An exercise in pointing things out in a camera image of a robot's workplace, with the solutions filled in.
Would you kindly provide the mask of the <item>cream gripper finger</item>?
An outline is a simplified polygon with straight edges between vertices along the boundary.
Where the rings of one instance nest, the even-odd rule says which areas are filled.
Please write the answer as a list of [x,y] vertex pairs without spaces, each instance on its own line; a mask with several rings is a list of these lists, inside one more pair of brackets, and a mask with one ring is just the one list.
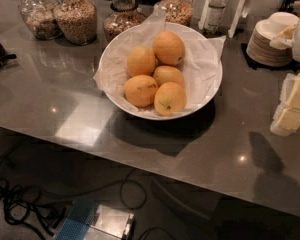
[[293,35],[297,25],[289,25],[284,28],[279,34],[277,34],[271,41],[270,46],[278,49],[284,50],[293,47]]
[[279,136],[289,136],[300,128],[300,73],[286,76],[279,100],[270,131]]

